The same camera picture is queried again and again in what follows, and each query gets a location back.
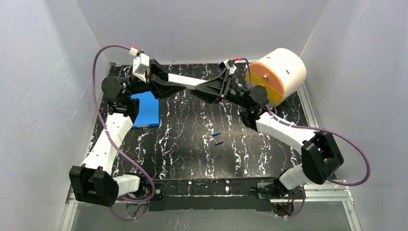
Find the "white remote control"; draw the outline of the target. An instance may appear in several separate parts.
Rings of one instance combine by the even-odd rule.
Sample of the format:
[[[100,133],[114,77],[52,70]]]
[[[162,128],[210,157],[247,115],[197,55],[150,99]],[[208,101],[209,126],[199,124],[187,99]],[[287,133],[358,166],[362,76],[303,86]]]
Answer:
[[[168,74],[168,81],[185,86],[189,90],[195,89],[195,86],[205,83],[206,80],[193,77],[187,77],[176,74]]]

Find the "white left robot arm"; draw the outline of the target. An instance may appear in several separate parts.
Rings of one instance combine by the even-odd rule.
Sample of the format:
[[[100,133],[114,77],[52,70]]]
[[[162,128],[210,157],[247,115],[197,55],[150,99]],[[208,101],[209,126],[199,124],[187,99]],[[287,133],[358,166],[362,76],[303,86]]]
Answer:
[[[138,192],[142,197],[136,202],[151,200],[158,193],[158,187],[139,164],[120,150],[140,111],[140,100],[132,95],[151,92],[155,98],[165,99],[176,92],[194,89],[203,82],[168,73],[156,60],[150,60],[148,66],[134,63],[132,70],[131,77],[108,76],[101,83],[109,106],[107,118],[103,118],[96,106],[103,130],[81,165],[72,166],[69,172],[77,201],[111,207],[118,198],[126,199],[127,194]],[[141,173],[112,177],[112,166],[118,154]]]

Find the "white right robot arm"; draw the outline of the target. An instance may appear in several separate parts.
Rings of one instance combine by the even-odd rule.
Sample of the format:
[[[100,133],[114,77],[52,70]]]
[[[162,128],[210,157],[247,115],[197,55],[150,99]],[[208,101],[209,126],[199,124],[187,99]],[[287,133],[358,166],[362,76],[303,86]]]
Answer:
[[[268,93],[264,86],[244,87],[225,69],[210,80],[194,79],[189,87],[193,95],[207,103],[225,99],[242,108],[242,122],[254,131],[271,135],[301,154],[301,163],[284,170],[274,181],[256,190],[271,197],[284,197],[291,190],[309,183],[322,185],[343,163],[344,158],[332,134],[301,128],[268,109]]]

